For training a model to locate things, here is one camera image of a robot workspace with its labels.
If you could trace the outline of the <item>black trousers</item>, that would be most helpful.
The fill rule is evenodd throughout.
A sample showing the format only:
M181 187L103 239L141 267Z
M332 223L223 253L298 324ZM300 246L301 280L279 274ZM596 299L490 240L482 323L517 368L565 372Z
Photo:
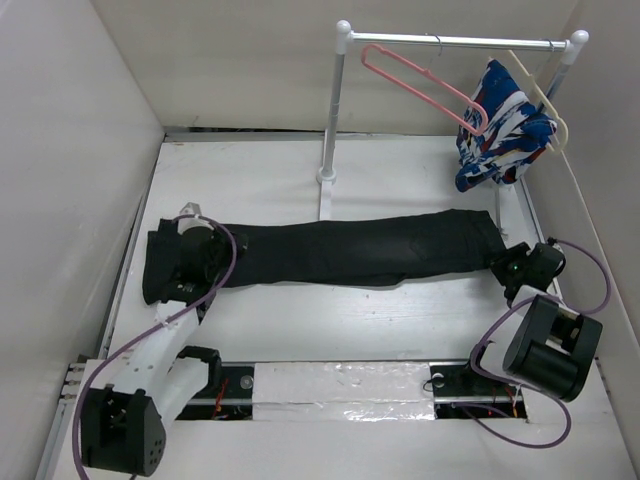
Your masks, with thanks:
M147 235L142 293L146 304L190 304L209 290L181 290L172 279L179 223L160 220ZM486 211L280 226L225 224L233 246L218 283L237 288L278 282L387 287L406 279L483 270L506 247Z

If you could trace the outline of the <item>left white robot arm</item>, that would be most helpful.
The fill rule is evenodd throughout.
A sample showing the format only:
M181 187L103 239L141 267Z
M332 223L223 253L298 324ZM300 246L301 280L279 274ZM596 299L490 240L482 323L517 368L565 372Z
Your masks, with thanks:
M162 219L149 232L142 293L156 309L154 323L104 360L80 390L72 434L80 478L88 468L151 476L188 401L220 390L219 353L187 341L240 251L226 226L199 214Z

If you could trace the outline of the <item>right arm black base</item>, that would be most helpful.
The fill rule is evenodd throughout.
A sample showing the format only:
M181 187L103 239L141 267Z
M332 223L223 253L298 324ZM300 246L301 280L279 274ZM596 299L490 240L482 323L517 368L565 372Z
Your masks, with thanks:
M445 419L527 419L524 396L507 383L475 373L466 360L429 362L423 390L433 396L434 415Z

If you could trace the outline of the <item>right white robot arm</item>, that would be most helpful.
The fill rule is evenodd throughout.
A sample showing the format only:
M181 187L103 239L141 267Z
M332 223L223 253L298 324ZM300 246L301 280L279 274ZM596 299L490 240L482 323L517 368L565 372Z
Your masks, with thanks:
M530 298L502 363L503 371L544 393L571 402L581 393L603 326L563 306L547 292L566 257L550 243L521 242L489 263L508 306Z

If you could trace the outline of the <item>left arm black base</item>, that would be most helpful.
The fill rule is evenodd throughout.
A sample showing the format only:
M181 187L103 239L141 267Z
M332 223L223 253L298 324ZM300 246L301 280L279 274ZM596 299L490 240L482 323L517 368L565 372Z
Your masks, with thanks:
M223 362L218 350L186 346L180 359L208 366L208 380L183 408L178 420L244 421L253 417L255 363Z

